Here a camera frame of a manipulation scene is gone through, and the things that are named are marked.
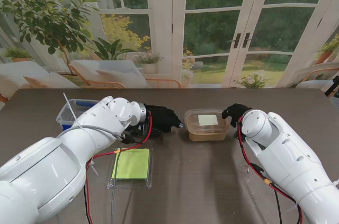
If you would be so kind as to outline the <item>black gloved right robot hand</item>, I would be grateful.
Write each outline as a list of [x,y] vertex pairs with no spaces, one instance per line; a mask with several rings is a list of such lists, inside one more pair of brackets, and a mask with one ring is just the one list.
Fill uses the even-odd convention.
[[222,114],[221,117],[223,119],[227,119],[228,117],[231,117],[231,126],[237,127],[238,120],[240,117],[242,117],[247,111],[251,110],[251,107],[245,106],[243,104],[235,103],[228,108],[226,108]]

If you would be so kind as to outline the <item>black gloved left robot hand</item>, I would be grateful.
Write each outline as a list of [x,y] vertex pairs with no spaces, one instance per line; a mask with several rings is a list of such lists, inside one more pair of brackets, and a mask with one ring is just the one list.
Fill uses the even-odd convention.
[[175,114],[175,112],[164,106],[146,105],[153,119],[153,127],[163,133],[171,132],[173,127],[183,128],[184,124]]

